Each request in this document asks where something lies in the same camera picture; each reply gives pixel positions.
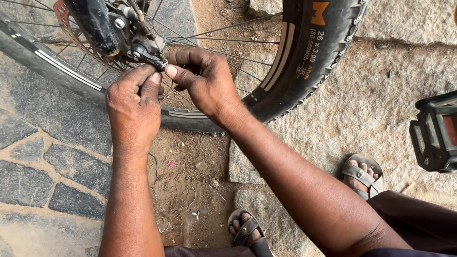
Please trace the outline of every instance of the forearm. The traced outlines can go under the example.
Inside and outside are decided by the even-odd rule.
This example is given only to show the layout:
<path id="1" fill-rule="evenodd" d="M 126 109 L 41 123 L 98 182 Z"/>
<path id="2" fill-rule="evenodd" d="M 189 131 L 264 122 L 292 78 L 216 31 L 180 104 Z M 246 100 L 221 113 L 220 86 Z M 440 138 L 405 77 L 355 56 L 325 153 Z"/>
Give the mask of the forearm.
<path id="1" fill-rule="evenodd" d="M 360 255 L 372 248 L 408 247 L 365 201 L 290 149 L 246 109 L 232 110 L 218 123 L 325 254 Z"/>
<path id="2" fill-rule="evenodd" d="M 113 175 L 99 256 L 164 256 L 146 173 L 147 155 L 113 152 Z"/>

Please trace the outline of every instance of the disc brake rotor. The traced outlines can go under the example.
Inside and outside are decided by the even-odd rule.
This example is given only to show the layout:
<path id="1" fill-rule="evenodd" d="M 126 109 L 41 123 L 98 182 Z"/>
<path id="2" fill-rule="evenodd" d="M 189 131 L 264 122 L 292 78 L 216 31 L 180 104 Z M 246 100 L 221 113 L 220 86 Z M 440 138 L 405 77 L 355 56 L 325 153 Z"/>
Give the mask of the disc brake rotor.
<path id="1" fill-rule="evenodd" d="M 72 29 L 70 26 L 70 20 L 69 17 L 71 16 L 70 10 L 65 6 L 65 3 L 63 0 L 58 0 L 54 4 L 54 12 L 57 16 L 57 20 L 59 23 L 60 28 L 62 31 L 67 35 L 67 37 L 70 39 L 70 41 L 83 53 L 87 54 L 88 56 L 92 57 L 96 62 L 98 62 L 100 65 L 103 65 L 109 70 L 116 71 L 118 73 L 122 73 L 123 71 L 117 68 L 114 68 L 113 66 L 109 65 L 107 62 L 105 62 L 98 54 L 97 52 L 92 48 L 92 51 L 90 51 L 90 48 L 87 48 L 79 39 L 79 35 L 82 33 L 80 29 Z"/>

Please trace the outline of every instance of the fingernail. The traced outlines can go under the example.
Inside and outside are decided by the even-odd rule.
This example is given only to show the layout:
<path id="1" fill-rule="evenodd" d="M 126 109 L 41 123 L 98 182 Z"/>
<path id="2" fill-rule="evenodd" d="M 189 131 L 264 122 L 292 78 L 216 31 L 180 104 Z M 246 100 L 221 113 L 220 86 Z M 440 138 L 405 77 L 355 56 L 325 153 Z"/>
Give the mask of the fingernail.
<path id="1" fill-rule="evenodd" d="M 165 73 L 170 76 L 171 78 L 174 78 L 176 74 L 178 74 L 178 69 L 174 67 L 173 65 L 167 65 L 165 67 Z"/>
<path id="2" fill-rule="evenodd" d="M 160 84 L 160 81 L 162 80 L 162 75 L 160 74 L 160 72 L 156 72 L 152 74 L 151 80 L 155 84 Z"/>

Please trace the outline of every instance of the hand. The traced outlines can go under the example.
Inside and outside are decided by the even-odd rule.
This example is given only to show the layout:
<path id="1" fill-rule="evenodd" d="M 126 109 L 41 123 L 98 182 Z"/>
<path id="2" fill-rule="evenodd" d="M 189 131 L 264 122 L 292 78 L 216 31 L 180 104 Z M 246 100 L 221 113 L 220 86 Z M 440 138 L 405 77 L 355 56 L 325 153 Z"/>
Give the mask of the hand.
<path id="1" fill-rule="evenodd" d="M 144 64 L 124 72 L 106 94 L 113 146 L 127 157 L 145 155 L 160 127 L 162 74 Z"/>
<path id="2" fill-rule="evenodd" d="M 175 89 L 187 89 L 195 106 L 214 122 L 220 124 L 234 112 L 245 110 L 225 57 L 202 48 L 186 48 L 165 56 L 169 63 L 165 73 L 178 84 Z"/>

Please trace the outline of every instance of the bicycle tire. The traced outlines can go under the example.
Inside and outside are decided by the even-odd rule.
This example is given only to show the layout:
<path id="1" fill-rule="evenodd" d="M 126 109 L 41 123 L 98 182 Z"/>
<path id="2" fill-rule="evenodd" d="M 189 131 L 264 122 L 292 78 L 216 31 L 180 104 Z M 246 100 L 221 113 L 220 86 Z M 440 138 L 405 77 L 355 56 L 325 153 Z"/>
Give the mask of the bicycle tire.
<path id="1" fill-rule="evenodd" d="M 243 98 L 251 113 L 261 122 L 271 122 L 314 94 L 341 60 L 367 4 L 367 0 L 283 0 L 282 35 L 273 66 L 260 85 Z M 37 45 L 19 24 L 5 22 L 8 15 L 3 11 L 0 18 L 2 52 L 46 79 L 105 106 L 105 87 L 96 85 L 94 90 L 86 81 L 56 68 L 49 60 L 52 58 L 43 58 L 50 49 Z M 198 111 L 179 112 L 163 106 L 161 118 L 166 128 L 223 131 Z"/>

